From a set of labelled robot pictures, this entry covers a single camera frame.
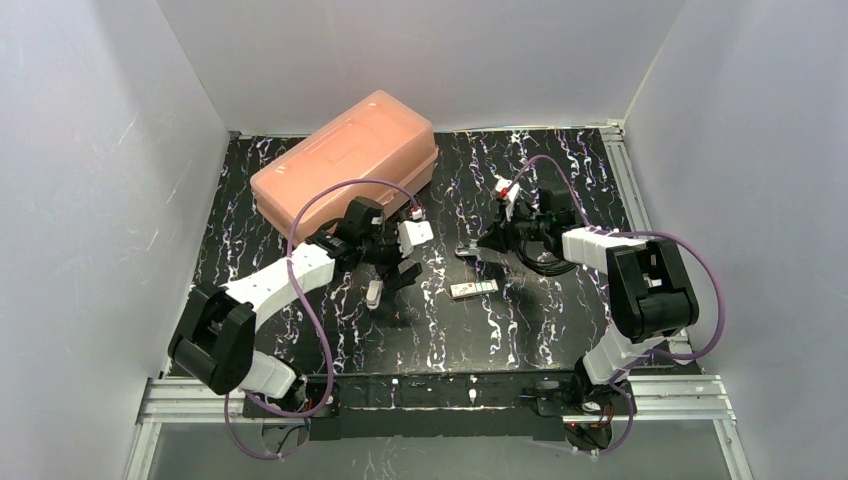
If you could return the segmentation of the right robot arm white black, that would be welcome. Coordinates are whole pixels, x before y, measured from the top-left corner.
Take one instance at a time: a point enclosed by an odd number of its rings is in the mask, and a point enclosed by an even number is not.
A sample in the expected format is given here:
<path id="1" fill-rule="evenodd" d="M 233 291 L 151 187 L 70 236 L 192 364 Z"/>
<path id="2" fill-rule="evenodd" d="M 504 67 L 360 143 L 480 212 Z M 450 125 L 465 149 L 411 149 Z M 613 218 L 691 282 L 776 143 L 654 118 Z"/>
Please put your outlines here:
<path id="1" fill-rule="evenodd" d="M 493 191 L 496 219 L 481 248 L 512 253 L 543 277 L 585 266 L 608 284 L 611 325 L 582 355 L 566 383 L 539 384 L 533 392 L 553 404 L 606 408 L 636 363 L 669 336 L 693 324 L 699 306 L 678 246 L 671 240 L 616 237 L 588 225 L 565 190 L 544 189 L 537 204 L 522 202 L 508 180 Z"/>

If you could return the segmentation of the staple tray with staples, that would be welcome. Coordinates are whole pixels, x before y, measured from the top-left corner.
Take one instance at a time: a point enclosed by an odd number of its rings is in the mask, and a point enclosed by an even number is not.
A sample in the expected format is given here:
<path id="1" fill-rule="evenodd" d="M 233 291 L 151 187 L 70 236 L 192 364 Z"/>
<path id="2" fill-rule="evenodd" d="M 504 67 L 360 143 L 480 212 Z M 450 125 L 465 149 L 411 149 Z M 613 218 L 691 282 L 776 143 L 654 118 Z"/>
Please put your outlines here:
<path id="1" fill-rule="evenodd" d="M 458 301 L 494 293 L 498 289 L 496 280 L 484 280 L 453 284 L 450 286 L 449 293 L 453 300 Z"/>

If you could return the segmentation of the small white stapler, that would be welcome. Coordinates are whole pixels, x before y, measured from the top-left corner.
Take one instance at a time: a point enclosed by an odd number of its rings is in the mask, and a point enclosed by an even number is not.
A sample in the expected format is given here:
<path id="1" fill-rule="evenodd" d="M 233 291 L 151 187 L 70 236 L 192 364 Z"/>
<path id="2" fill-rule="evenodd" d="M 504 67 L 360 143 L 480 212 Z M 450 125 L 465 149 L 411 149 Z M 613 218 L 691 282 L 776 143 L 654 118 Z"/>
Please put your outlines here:
<path id="1" fill-rule="evenodd" d="M 383 288 L 384 282 L 380 279 L 374 279 L 368 283 L 364 300 L 369 310 L 373 311 L 379 307 Z"/>

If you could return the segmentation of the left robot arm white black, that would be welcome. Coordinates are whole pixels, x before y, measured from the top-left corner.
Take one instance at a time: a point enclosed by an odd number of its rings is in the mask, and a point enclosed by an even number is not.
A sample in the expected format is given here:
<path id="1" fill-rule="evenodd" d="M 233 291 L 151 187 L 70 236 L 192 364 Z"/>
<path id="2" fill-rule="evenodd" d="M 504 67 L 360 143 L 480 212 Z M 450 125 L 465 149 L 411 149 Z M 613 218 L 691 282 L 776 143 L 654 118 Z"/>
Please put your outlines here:
<path id="1" fill-rule="evenodd" d="M 218 395 L 236 389 L 283 399 L 307 381 L 290 364 L 255 348 L 258 328 L 297 300 L 300 293 L 329 285 L 365 263 L 374 267 L 364 303 L 381 300 L 415 283 L 415 262 L 400 267 L 418 246 L 433 238 L 424 209 L 414 204 L 391 221 L 383 207 L 365 197 L 351 200 L 343 216 L 322 224 L 282 259 L 222 286 L 194 286 L 167 349 L 174 364 Z"/>

